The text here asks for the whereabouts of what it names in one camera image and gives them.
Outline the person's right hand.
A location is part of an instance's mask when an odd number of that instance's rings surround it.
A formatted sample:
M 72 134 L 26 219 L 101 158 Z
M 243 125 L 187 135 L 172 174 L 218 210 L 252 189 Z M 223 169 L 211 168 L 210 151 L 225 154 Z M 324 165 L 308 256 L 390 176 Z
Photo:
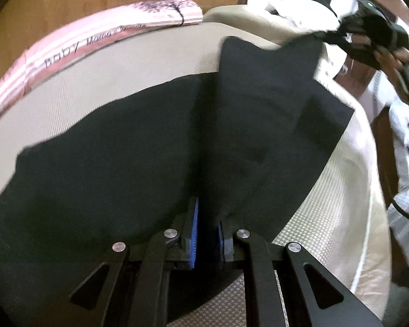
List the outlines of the person's right hand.
M 375 58 L 380 64 L 380 69 L 386 74 L 390 83 L 398 91 L 401 89 L 399 76 L 405 64 L 409 64 L 409 50 L 400 48 L 394 52 L 384 47 L 378 47 Z

